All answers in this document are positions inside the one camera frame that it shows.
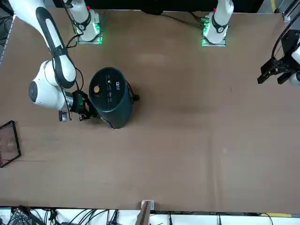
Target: metal bracket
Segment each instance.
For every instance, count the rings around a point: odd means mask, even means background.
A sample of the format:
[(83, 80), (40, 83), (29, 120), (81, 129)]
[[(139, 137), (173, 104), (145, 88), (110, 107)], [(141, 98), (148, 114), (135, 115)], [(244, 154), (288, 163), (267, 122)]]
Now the metal bracket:
[(143, 205), (145, 204), (145, 202), (149, 202), (149, 204), (150, 204), (150, 210), (155, 210), (154, 209), (154, 201), (153, 200), (142, 200), (141, 208), (143, 207)]
[(96, 20), (95, 29), (99, 31), (99, 34), (91, 41), (84, 41), (81, 37), (78, 38), (79, 44), (92, 44), (92, 45), (100, 45), (103, 40), (103, 27), (104, 27), (104, 18), (103, 15), (99, 15), (99, 19)]

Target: yellow tape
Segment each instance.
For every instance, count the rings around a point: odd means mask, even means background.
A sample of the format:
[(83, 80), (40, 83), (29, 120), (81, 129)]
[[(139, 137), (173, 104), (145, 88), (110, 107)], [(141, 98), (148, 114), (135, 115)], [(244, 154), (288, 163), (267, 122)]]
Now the yellow tape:
[(276, 10), (275, 0), (270, 0), (273, 12)]
[[(284, 213), (268, 213), (268, 215), (270, 217), (292, 217), (291, 214), (284, 214)], [(263, 213), (261, 216), (262, 217), (267, 217), (268, 215)]]

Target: white floor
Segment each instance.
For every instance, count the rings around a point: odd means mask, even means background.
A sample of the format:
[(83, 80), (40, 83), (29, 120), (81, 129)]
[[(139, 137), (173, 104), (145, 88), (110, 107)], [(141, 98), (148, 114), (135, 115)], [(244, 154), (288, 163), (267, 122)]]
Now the white floor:
[[(44, 219), (45, 211), (37, 210), (41, 218)], [(58, 209), (57, 220), (62, 222), (70, 222), (82, 210), (74, 209)], [(113, 215), (114, 210), (109, 211), (109, 218)], [(138, 210), (120, 210), (118, 215), (118, 224), (134, 225), (138, 215)], [(86, 214), (82, 213), (72, 223), (78, 223)], [(10, 219), (10, 209), (0, 210), (0, 217), (7, 224)], [(90, 225), (105, 225), (107, 221), (107, 212), (99, 214), (90, 223)], [(219, 225), (218, 216), (215, 215), (172, 215), (173, 225)], [(272, 217), (273, 225), (300, 225), (300, 218), (291, 217)], [(169, 225), (169, 215), (152, 215), (150, 216), (150, 224), (152, 225)], [(271, 225), (269, 217), (248, 217), (248, 216), (221, 216), (222, 225)]]

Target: tabletop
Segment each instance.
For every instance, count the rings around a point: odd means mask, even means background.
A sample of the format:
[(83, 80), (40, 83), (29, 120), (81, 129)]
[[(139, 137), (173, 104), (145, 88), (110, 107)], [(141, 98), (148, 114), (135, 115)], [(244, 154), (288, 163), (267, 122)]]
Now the tabletop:
[[(50, 12), (66, 43), (65, 11)], [(202, 47), (197, 28), (170, 18), (105, 16), (102, 45), (69, 55), (85, 92), (99, 69), (115, 67), (140, 95), (117, 130), (75, 114), (60, 123), (56, 110), (30, 101), (28, 86), (50, 55), (34, 28), (14, 21), (0, 66), (0, 122), (16, 121), (22, 157), (0, 169), (0, 204), (138, 209), (151, 199), (157, 210), (300, 213), (300, 89), (256, 80), (282, 16), (233, 14), (226, 47)]]

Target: dark green cylindrical container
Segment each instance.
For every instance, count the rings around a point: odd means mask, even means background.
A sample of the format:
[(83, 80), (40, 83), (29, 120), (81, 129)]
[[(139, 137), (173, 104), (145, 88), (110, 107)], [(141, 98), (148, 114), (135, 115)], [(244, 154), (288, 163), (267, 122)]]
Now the dark green cylindrical container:
[(122, 128), (132, 113), (132, 99), (123, 74), (113, 67), (99, 70), (89, 88), (90, 101), (110, 127)]

